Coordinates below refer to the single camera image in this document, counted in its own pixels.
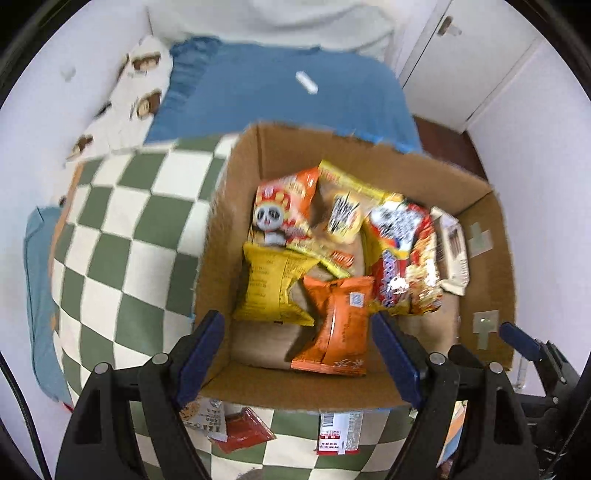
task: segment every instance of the white pillow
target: white pillow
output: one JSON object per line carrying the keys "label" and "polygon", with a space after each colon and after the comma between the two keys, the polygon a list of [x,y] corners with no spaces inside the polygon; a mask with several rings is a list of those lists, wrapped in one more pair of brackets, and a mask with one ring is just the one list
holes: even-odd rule
{"label": "white pillow", "polygon": [[94,158],[144,143],[164,95],[173,59],[149,35],[131,49],[109,101],[80,136],[69,160]]}
{"label": "white pillow", "polygon": [[169,45],[207,35],[357,51],[378,60],[394,30],[387,14],[361,0],[150,0],[148,14],[154,35]]}

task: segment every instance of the red snack bag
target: red snack bag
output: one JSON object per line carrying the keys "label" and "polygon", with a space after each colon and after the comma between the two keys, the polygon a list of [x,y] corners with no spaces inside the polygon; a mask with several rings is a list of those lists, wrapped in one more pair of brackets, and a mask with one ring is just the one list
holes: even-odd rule
{"label": "red snack bag", "polygon": [[260,243],[285,245],[287,239],[309,236],[310,203],[318,175],[318,168],[311,168],[259,185],[252,225],[262,236]]}
{"label": "red snack bag", "polygon": [[231,453],[240,448],[254,447],[259,443],[276,438],[250,407],[244,407],[240,413],[226,416],[226,432],[228,434],[227,442],[212,439],[224,453]]}
{"label": "red snack bag", "polygon": [[392,315],[422,315],[441,306],[437,237],[429,212],[391,194],[363,224],[366,273],[375,278],[379,308]]}

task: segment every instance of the patterned pillowcase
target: patterned pillowcase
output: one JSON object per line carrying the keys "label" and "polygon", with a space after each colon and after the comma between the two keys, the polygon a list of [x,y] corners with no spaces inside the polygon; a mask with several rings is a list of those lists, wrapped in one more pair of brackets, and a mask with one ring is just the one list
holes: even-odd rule
{"label": "patterned pillowcase", "polygon": [[133,47],[121,66],[117,85],[68,157],[94,158],[141,145],[160,108],[173,69],[166,46],[148,35]]}
{"label": "patterned pillowcase", "polygon": [[209,202],[237,139],[146,146],[76,170],[50,257],[73,404],[97,363],[142,365],[190,333]]}

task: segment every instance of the cardboard box flap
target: cardboard box flap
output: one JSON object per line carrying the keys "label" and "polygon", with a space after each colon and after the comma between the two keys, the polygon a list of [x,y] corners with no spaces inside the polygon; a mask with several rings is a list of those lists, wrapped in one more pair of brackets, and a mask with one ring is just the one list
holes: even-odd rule
{"label": "cardboard box flap", "polygon": [[515,323],[513,267],[501,206],[493,192],[458,216],[468,247],[470,283],[460,299],[460,343],[484,362],[511,367],[513,349],[497,334]]}
{"label": "cardboard box flap", "polygon": [[225,176],[212,200],[196,284],[195,322],[197,325],[210,309],[217,310],[226,318],[226,333],[206,381],[230,360],[230,323],[242,270],[242,244],[251,224],[252,199],[260,182],[258,159],[256,129],[250,129],[234,147]]}
{"label": "cardboard box flap", "polygon": [[389,145],[280,125],[260,125],[258,131],[261,174],[265,179],[283,177],[329,160],[375,187],[403,193],[428,208],[437,205],[452,215],[491,192],[487,182],[467,171],[424,155],[401,154]]}

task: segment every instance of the red packet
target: red packet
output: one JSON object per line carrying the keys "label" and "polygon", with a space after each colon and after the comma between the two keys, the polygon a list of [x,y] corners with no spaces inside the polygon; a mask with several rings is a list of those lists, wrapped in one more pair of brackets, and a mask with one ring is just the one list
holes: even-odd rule
{"label": "red packet", "polygon": [[320,414],[318,455],[352,455],[359,453],[362,411]]}
{"label": "red packet", "polygon": [[240,448],[254,447],[259,443],[276,438],[250,407],[244,407],[240,413],[226,416],[226,432],[228,434],[227,442],[212,439],[224,453],[231,453]]}

